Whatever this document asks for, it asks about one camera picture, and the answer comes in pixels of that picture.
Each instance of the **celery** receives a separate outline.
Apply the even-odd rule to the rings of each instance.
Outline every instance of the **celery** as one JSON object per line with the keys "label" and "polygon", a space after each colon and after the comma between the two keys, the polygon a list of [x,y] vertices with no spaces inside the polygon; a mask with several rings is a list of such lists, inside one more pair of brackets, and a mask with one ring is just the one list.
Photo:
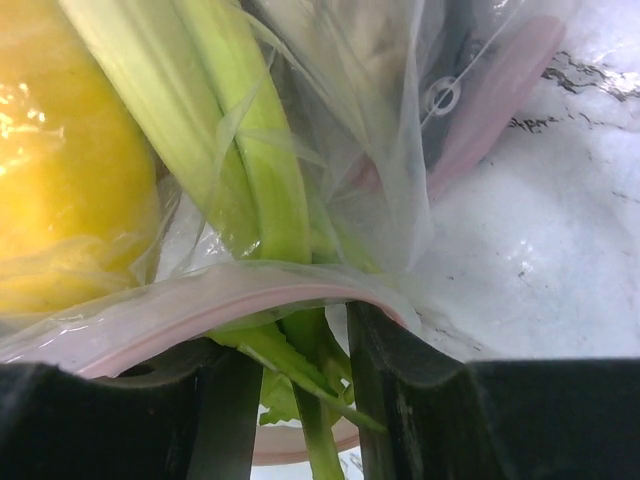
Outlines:
{"label": "celery", "polygon": [[[312,261],[298,158],[261,140],[290,134],[267,64],[235,0],[59,0],[68,18],[183,189],[236,258]],[[330,225],[314,237],[332,257]],[[348,407],[349,361],[322,310],[214,331],[293,382],[314,478],[344,478],[331,425]]]}

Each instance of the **green celery stalk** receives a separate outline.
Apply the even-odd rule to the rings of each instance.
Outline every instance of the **green celery stalk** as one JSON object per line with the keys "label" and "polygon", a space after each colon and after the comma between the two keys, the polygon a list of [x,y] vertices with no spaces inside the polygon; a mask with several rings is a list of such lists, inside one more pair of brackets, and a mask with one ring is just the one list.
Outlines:
{"label": "green celery stalk", "polygon": [[[237,2],[59,4],[233,256],[310,263],[311,228],[296,155],[250,134],[236,135],[238,130],[289,133],[262,52]],[[337,391],[340,379],[350,380],[351,374],[322,311],[293,314],[282,328],[286,337],[275,324],[210,336],[294,382],[315,478],[343,478],[330,429],[334,412],[382,427],[349,409]]]}

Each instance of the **white surface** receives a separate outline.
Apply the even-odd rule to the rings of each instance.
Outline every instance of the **white surface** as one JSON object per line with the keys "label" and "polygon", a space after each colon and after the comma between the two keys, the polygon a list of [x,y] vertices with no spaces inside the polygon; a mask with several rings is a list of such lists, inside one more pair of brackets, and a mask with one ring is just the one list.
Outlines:
{"label": "white surface", "polygon": [[639,22],[638,1],[586,1],[511,128],[433,206],[423,303],[488,356],[640,353]]}

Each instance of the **produce bag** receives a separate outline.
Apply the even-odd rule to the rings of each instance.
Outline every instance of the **produce bag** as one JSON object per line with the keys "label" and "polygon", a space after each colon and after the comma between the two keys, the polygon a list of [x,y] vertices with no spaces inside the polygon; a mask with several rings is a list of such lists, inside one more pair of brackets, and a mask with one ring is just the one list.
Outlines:
{"label": "produce bag", "polygon": [[420,331],[429,199],[486,154],[576,2],[4,6],[0,298],[22,300],[0,358],[117,375],[208,335],[265,366],[261,423],[316,425],[260,429],[257,461],[339,478],[344,418],[383,426],[351,408],[324,307]]}

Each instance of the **yellow bell pepper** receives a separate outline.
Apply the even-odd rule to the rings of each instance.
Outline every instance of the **yellow bell pepper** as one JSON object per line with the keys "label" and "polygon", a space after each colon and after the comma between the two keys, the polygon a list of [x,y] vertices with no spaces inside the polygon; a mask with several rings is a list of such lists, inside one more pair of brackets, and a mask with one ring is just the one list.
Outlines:
{"label": "yellow bell pepper", "polygon": [[0,315],[148,281],[150,147],[55,0],[0,0]]}

